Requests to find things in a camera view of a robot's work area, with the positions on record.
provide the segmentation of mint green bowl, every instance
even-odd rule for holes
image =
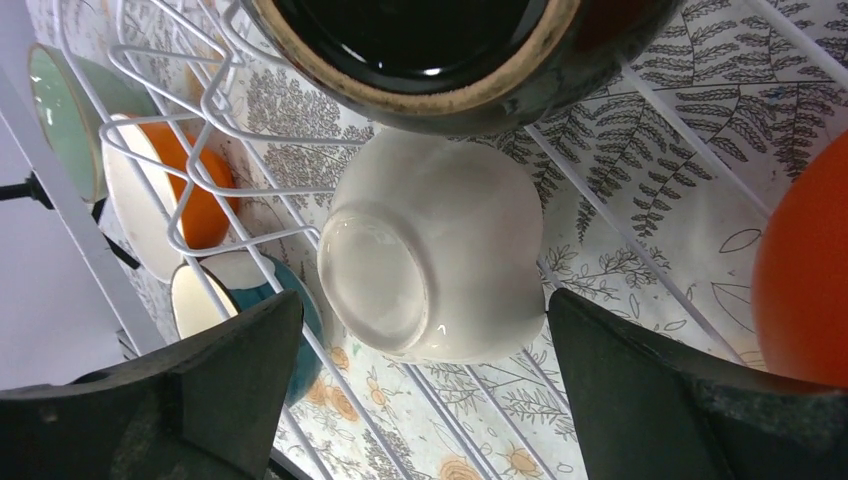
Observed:
[[[75,57],[110,114],[156,114],[146,93],[130,88],[107,68]],[[56,48],[35,44],[29,52],[29,76],[35,109],[50,147],[85,202],[106,198],[100,115]]]

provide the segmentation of teal bowl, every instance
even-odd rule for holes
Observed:
[[[274,272],[274,277],[284,290],[294,290],[298,293],[303,302],[303,321],[309,325],[323,344],[324,331],[321,317],[306,285],[279,260],[263,256],[263,261],[265,266]],[[274,295],[274,289],[257,267],[253,257],[247,252],[214,255],[201,260],[200,266],[229,317]],[[171,307],[181,339],[224,321],[216,309],[215,302],[203,288],[203,283],[188,265],[177,268],[171,279]],[[321,361],[306,338],[301,335],[295,371],[286,393],[286,405],[292,406],[303,398],[315,383],[320,371]]]
[[[150,97],[130,88],[107,68],[74,57],[110,114],[152,116]],[[103,120],[62,52],[35,44],[29,51],[29,77],[35,110],[50,147],[87,203],[106,198],[98,129]]]

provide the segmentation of botanical pattern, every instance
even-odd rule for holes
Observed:
[[[769,1],[848,66],[848,2]],[[28,2],[39,39],[53,43],[52,1]],[[110,8],[114,12],[113,6],[79,0],[65,0],[65,4],[74,51],[105,63],[106,48],[116,42],[116,32],[114,22],[103,13]],[[128,0],[127,5],[132,17],[128,20],[130,41],[164,50],[176,47],[172,23],[156,14],[152,4]],[[248,40],[268,48],[255,29]],[[197,102],[197,80],[186,75],[184,62],[154,57],[139,57],[139,62],[160,85]],[[229,93],[239,128],[354,143],[373,135],[374,124],[340,107],[294,70],[250,58],[246,62],[245,68],[233,71]],[[845,92],[744,2],[689,0],[633,68],[770,206],[776,205],[818,152],[848,127]],[[198,125],[186,127],[196,131]],[[766,220],[738,198],[622,76],[536,127],[624,226],[636,233],[659,268],[744,361],[752,368],[764,368],[753,334],[750,277]],[[566,288],[658,334],[714,352],[711,341],[656,275],[524,130],[466,140],[491,145],[525,168],[545,210],[542,257]],[[272,180],[283,187],[332,188],[358,149],[254,142],[268,178],[237,139],[218,132],[209,146],[225,156],[241,188],[269,188]],[[308,223],[320,227],[331,194],[295,195],[290,200]],[[295,225],[279,197],[243,199],[241,219],[252,235]],[[108,207],[103,228],[127,246]],[[474,457],[454,438],[405,368],[363,346],[335,321],[321,294],[315,251],[303,234],[266,242],[260,249],[292,266],[315,293],[327,324],[329,358],[413,478],[489,476],[476,470]],[[175,340],[167,286],[143,270],[128,275],[160,330],[168,340]],[[547,280],[543,284],[550,294],[553,285]],[[527,353],[559,393],[566,393],[547,331],[527,347]],[[456,419],[453,427],[473,440],[486,469],[513,480],[546,476],[488,404],[466,367],[417,368],[447,406],[448,420]],[[556,478],[586,478],[571,413],[523,355],[471,368]],[[291,413],[334,478],[401,478],[354,403],[338,379],[325,370]],[[275,445],[320,478],[306,446],[284,421]]]

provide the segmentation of orange bowl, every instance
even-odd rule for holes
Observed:
[[[147,135],[162,163],[182,172],[186,171],[188,154],[167,123],[145,123],[139,127]],[[192,146],[197,143],[197,139],[193,136],[187,133],[185,136]],[[200,162],[206,167],[215,185],[222,188],[234,187],[232,172],[220,155],[204,148],[200,152]],[[168,175],[168,180],[171,182],[174,198],[179,201],[185,191],[186,181],[174,175]],[[235,213],[238,213],[238,198],[228,197],[227,203]],[[211,248],[220,245],[224,240],[230,228],[230,220],[214,195],[200,187],[194,187],[180,217],[180,226],[189,247]]]
[[[126,120],[126,115],[114,115],[113,120]],[[124,125],[117,131],[129,149],[157,163],[182,172],[186,171],[188,154],[177,136],[166,123]],[[194,145],[196,139],[186,134]],[[233,188],[233,176],[227,163],[215,152],[204,148],[200,162],[206,167],[214,183],[223,188]],[[103,165],[109,195],[118,221],[139,261],[162,282],[169,282],[174,270],[182,263],[182,256],[168,242],[168,222],[161,215],[155,201],[136,177],[132,162],[122,152],[103,146]],[[157,165],[140,161],[142,174],[150,182],[156,196],[168,214],[173,215],[186,188],[186,181],[170,175]],[[238,213],[237,198],[227,198],[227,203]],[[221,244],[230,222],[215,196],[195,186],[186,207],[177,222],[177,229],[192,249],[205,249]]]
[[[848,387],[848,134],[792,185],[754,264],[751,305],[772,373]]]

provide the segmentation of blue bowl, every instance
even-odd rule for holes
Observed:
[[[263,256],[265,266],[284,290],[294,290],[303,302],[303,320],[324,343],[323,324],[315,300],[306,285],[287,266],[275,258]],[[227,310],[228,318],[274,295],[274,289],[247,252],[229,252],[200,262],[212,290]],[[202,281],[191,267],[181,265],[171,280],[171,307],[180,338],[187,338],[224,320]],[[295,371],[289,381],[286,405],[292,406],[306,395],[321,370],[321,361],[301,335]]]

